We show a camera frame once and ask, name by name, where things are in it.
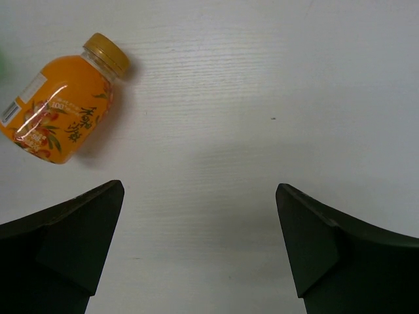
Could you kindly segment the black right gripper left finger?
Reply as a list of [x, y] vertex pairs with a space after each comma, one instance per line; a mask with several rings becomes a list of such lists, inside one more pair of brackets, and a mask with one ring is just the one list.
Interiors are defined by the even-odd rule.
[[1, 312], [85, 313], [117, 226], [124, 187], [112, 180], [1, 225]]

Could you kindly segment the green plastic bottle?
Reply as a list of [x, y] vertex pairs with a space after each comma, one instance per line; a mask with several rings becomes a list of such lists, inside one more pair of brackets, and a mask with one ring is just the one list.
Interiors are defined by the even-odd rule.
[[5, 71], [6, 71], [6, 60], [2, 51], [0, 51], [0, 80], [4, 79]]

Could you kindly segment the orange plastic bottle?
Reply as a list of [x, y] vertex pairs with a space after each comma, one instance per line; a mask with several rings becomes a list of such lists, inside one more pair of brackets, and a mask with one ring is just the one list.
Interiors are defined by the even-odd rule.
[[83, 48], [46, 64], [1, 112], [1, 132], [53, 164], [66, 163], [106, 117], [114, 82], [130, 66], [128, 56], [101, 33]]

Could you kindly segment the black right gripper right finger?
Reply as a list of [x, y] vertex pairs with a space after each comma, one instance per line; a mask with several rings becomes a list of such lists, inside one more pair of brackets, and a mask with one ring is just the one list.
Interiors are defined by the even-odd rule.
[[276, 203], [307, 313], [418, 312], [418, 239], [347, 215], [290, 184], [278, 186]]

